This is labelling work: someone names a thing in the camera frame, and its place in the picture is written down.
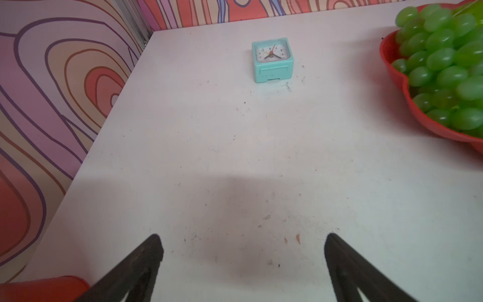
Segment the mint green small clock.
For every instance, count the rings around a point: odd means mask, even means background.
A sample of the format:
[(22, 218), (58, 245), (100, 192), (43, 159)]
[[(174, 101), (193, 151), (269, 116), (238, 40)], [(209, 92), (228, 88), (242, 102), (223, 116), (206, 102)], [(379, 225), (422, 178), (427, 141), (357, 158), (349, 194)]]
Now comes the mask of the mint green small clock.
[(253, 42), (252, 56), (256, 83), (292, 78), (294, 56), (287, 38)]

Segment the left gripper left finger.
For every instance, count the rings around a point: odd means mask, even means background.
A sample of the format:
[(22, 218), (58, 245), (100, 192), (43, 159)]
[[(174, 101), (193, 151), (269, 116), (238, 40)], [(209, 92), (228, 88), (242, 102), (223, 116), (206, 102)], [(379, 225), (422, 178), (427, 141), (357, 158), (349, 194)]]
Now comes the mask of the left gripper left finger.
[(77, 301), (150, 301), (164, 248), (152, 234)]

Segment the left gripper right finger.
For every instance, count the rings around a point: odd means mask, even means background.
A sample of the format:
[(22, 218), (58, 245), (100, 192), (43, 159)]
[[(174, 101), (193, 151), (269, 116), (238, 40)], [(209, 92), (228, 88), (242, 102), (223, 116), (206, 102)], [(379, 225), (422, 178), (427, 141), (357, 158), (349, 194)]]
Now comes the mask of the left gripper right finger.
[(328, 234), (324, 253), (337, 301), (361, 301), (361, 293), (369, 301), (416, 301), (337, 234)]

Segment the red pen cup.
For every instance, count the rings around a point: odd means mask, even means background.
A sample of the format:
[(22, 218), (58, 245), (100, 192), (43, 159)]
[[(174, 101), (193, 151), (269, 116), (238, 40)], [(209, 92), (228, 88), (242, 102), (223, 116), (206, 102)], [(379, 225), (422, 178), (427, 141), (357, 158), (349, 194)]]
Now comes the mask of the red pen cup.
[(1, 284), (1, 301), (75, 301), (88, 289), (90, 285), (75, 276), (5, 283)]

